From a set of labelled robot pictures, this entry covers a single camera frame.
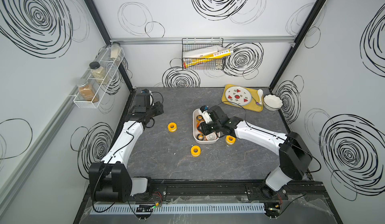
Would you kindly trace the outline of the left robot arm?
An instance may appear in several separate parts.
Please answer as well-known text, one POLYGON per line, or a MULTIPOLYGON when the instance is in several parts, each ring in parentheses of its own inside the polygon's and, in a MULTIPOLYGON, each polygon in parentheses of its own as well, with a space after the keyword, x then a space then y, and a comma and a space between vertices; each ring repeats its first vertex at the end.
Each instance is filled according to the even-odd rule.
POLYGON ((152 192, 151 178, 131 177, 127 164, 146 125, 163 113, 163 104, 158 101, 146 107, 145 112, 128 114, 128 120, 110 151, 101 161, 93 162, 89 167, 90 191, 94 202, 125 203, 134 195, 152 192))

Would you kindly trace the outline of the white plastic storage box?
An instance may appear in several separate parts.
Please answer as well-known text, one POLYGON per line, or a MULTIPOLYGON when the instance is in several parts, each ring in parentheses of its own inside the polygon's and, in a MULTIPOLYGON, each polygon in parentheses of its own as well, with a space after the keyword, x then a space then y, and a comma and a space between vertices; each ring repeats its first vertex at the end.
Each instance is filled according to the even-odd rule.
POLYGON ((196 121, 196 116, 197 115, 199 115, 200 113, 199 113, 199 110, 200 109, 195 109, 194 111, 193 111, 193 114, 192 114, 192 127, 193 127, 193 137, 194 137, 194 139, 195 139, 195 141, 198 143, 198 144, 214 144, 215 142, 217 142, 217 140, 219 139, 219 137, 221 136, 220 135, 220 133, 216 133, 216 135, 217 135, 217 140, 215 140, 215 141, 198 141, 197 139, 196 139, 196 136, 198 135, 198 134, 203 134, 203 133, 200 133, 198 130, 197 130, 197 125, 198 124, 200 124, 201 122, 203 122, 203 123, 205 123, 205 121, 203 120, 203 121, 201 121, 201 122, 197 122, 196 121))

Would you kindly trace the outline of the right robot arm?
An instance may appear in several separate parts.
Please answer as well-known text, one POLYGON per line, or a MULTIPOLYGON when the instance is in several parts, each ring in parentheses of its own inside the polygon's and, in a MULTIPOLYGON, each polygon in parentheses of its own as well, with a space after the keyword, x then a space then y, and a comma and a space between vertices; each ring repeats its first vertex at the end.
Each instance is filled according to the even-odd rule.
POLYGON ((279 166, 264 179, 260 190, 269 199, 292 180, 302 180, 313 155, 301 136, 263 129, 238 117, 228 117, 220 106, 202 106, 199 109, 204 122, 198 130, 205 136, 221 133, 232 140, 243 139, 264 147, 279 157, 279 166))

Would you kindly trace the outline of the yellow black tape roll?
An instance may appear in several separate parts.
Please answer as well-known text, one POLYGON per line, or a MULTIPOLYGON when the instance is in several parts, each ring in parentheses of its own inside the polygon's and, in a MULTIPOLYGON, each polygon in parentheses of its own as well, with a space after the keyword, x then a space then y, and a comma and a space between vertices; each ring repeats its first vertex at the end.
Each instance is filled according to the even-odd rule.
POLYGON ((203 134, 198 134, 198 135, 196 136, 196 139, 197 139, 198 141, 205 141, 206 137, 205 137, 205 135, 203 135, 203 134))
POLYGON ((199 123, 199 122, 201 122, 201 121, 203 121, 204 120, 204 118, 203 118, 203 116, 202 115, 197 115, 196 116, 196 121, 199 123))

